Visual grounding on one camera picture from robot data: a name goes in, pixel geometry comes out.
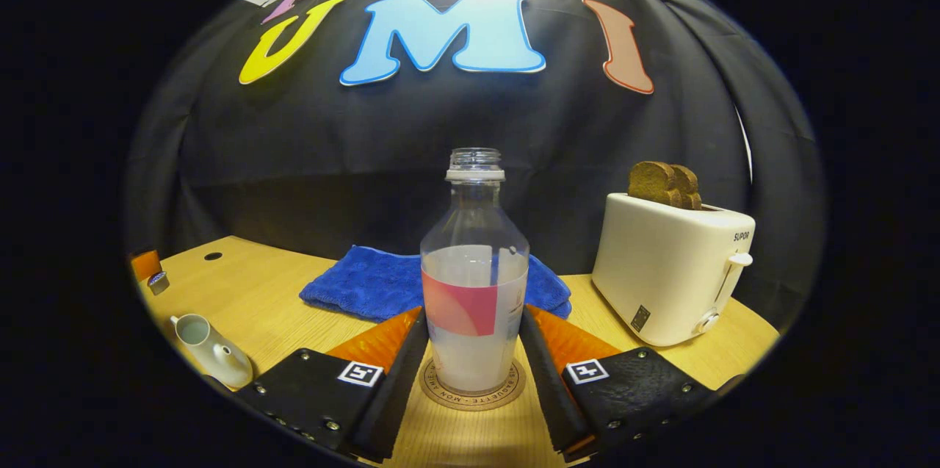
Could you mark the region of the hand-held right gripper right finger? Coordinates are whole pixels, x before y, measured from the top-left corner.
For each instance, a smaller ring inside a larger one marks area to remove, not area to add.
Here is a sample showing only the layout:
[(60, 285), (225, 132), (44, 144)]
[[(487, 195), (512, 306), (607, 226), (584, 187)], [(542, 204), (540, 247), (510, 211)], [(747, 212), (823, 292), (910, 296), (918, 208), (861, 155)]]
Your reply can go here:
[(533, 305), (519, 335), (553, 448), (568, 462), (638, 448), (717, 397), (652, 348), (618, 350)]

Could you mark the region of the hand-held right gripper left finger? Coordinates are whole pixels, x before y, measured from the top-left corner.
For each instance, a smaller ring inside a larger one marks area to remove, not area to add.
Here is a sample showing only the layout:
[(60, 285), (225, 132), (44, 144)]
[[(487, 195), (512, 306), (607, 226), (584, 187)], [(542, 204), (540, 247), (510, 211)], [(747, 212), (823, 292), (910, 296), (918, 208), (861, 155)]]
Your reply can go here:
[(427, 341), (417, 306), (328, 352), (292, 351), (235, 397), (303, 441), (380, 464), (392, 457)]

